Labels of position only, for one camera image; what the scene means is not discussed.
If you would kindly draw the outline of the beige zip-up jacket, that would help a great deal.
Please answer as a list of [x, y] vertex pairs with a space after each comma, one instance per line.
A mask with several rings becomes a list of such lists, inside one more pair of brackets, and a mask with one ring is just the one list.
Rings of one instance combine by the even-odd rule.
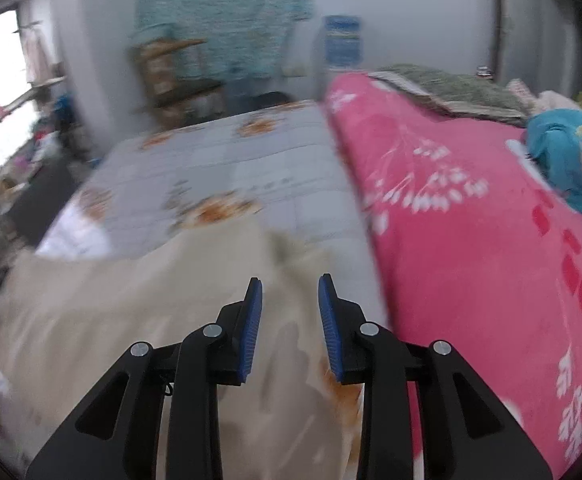
[[137, 341], [176, 344], [264, 289], [253, 370], [221, 388], [229, 479], [347, 479], [361, 440], [361, 390], [328, 367], [317, 283], [379, 299], [368, 244], [303, 243], [242, 217], [179, 233], [144, 256], [66, 261], [21, 252], [0, 290], [2, 456], [23, 471], [77, 402]]

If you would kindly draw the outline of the pink floral blanket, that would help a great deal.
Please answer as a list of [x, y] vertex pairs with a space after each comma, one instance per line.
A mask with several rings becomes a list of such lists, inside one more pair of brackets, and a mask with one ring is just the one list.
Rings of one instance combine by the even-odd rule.
[[519, 128], [446, 118], [363, 73], [335, 78], [326, 105], [392, 330], [454, 346], [561, 477], [582, 456], [582, 214]]

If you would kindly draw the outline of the dark grey cabinet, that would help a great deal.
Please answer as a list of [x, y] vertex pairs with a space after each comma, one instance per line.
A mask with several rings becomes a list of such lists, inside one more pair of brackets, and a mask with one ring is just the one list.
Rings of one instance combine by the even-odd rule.
[[42, 165], [6, 211], [16, 235], [37, 247], [78, 186], [67, 157]]

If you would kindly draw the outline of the floral grey bed sheet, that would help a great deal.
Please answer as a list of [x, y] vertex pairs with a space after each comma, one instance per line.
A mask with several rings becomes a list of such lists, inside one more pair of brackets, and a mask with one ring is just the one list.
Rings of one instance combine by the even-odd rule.
[[181, 229], [237, 214], [325, 248], [369, 254], [323, 109], [275, 106], [117, 144], [38, 247], [53, 257], [135, 256]]

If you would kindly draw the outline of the wooden chair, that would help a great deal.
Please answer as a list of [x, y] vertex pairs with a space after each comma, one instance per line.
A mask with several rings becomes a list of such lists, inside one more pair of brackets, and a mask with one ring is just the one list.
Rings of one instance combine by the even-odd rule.
[[[147, 110], [162, 130], [183, 128], [225, 114], [224, 84], [207, 77], [203, 44], [206, 39], [157, 38], [128, 51], [139, 75]], [[179, 76], [176, 54], [197, 49], [200, 77]]]

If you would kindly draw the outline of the grey knitted blanket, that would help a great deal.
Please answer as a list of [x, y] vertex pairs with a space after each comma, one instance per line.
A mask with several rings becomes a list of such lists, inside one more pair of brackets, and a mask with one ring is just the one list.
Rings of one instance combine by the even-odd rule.
[[448, 117], [492, 120], [517, 127], [523, 127], [528, 119], [518, 98], [493, 81], [477, 76], [413, 64], [394, 64], [369, 72], [368, 76]]

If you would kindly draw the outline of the blue water dispenser bottle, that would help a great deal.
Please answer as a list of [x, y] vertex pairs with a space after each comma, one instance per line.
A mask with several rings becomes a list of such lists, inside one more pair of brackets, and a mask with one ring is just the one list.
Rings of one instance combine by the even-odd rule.
[[323, 28], [329, 67], [355, 68], [361, 64], [361, 21], [357, 16], [328, 15]]

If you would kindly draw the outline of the teal patterned hanging cloth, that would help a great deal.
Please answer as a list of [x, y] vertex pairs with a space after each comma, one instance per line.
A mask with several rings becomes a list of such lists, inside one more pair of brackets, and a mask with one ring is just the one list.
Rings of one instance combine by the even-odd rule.
[[180, 75], [225, 79], [236, 68], [257, 79], [277, 76], [294, 24], [313, 16], [313, 0], [134, 0], [134, 42], [203, 39], [206, 69]]

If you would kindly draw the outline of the dark wooden door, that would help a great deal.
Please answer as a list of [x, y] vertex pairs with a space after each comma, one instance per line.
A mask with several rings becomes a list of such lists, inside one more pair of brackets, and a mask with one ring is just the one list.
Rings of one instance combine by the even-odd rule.
[[543, 28], [550, 19], [555, 0], [498, 0], [496, 80], [507, 84], [520, 79], [534, 91], [549, 85], [549, 68], [543, 58], [546, 39], [555, 26]]

